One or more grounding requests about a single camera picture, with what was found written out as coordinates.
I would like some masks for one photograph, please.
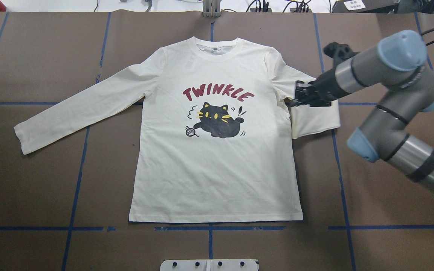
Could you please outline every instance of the white long-sleeve shirt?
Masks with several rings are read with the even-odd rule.
[[[339,127],[337,104],[292,108],[295,81],[272,47],[190,38],[14,127],[24,154],[145,97],[130,221],[301,220],[291,138]]]

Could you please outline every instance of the gray robot arm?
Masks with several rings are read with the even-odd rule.
[[[401,31],[314,82],[298,82],[292,104],[321,106],[323,101],[383,84],[389,91],[348,139],[348,147],[372,163],[388,162],[434,192],[434,148],[403,130],[418,112],[434,110],[434,72],[424,65],[426,58],[421,36]]]

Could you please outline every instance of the shirt sleeve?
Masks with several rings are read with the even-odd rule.
[[[286,65],[282,55],[275,48],[269,49],[265,62],[269,80],[282,101],[286,98],[294,99],[297,80],[305,83],[315,80],[315,78]],[[341,126],[337,101],[333,101],[330,107],[312,108],[306,105],[292,107],[290,111],[293,139]]]
[[[155,88],[165,66],[160,48],[131,65],[14,127],[21,150],[31,153],[127,109]]]

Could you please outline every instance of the cat graphic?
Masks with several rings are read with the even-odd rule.
[[[244,122],[243,118],[233,119],[227,109],[227,105],[211,106],[209,103],[203,103],[202,109],[198,112],[197,118],[200,122],[196,123],[193,128],[209,132],[212,137],[234,137],[239,134],[241,123]]]

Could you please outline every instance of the white bracket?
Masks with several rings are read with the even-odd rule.
[[[253,259],[166,260],[160,271],[259,271]]]
[[[220,17],[220,0],[203,0],[204,17]]]

